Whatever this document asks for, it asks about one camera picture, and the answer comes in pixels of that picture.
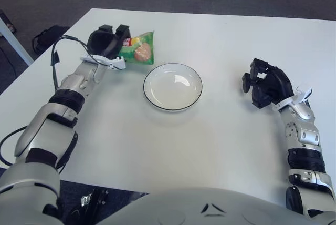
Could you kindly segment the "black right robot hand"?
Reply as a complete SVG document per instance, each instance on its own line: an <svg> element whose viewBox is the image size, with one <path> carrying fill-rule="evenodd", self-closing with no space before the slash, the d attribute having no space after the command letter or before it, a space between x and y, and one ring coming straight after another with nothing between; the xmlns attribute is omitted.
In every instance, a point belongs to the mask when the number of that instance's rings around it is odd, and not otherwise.
<svg viewBox="0 0 336 225"><path fill-rule="evenodd" d="M250 72L242 77L243 92L252 90L252 103L257 108L264 108L294 95L287 75L278 67L255 58L250 65Z"/></svg>

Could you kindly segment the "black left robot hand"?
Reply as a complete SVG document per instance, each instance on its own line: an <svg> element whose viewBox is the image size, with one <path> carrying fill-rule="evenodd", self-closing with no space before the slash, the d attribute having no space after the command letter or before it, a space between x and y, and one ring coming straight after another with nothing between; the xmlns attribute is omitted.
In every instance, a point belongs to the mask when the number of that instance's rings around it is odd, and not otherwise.
<svg viewBox="0 0 336 225"><path fill-rule="evenodd" d="M119 25L115 32L113 26L102 25L90 34L87 42L88 52L107 59L116 59L123 46L123 41L130 37L127 25Z"/></svg>

